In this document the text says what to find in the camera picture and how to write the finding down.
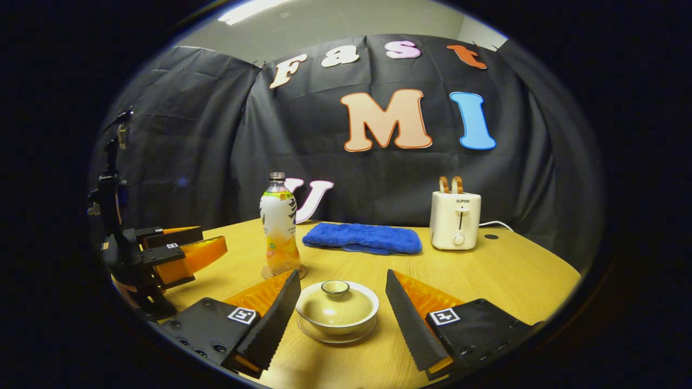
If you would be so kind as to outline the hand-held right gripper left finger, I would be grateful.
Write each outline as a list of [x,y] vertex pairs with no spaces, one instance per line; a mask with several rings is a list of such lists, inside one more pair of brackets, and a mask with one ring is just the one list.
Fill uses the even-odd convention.
[[260,378],[269,369],[300,295],[299,271],[287,271],[225,302],[200,299],[162,327],[214,364]]

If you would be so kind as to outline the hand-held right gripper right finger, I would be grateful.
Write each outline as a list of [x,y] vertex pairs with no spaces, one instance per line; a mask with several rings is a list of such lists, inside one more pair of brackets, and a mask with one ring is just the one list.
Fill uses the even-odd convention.
[[540,326],[524,323],[486,299],[463,302],[392,269],[385,292],[408,350],[429,380],[482,369]]

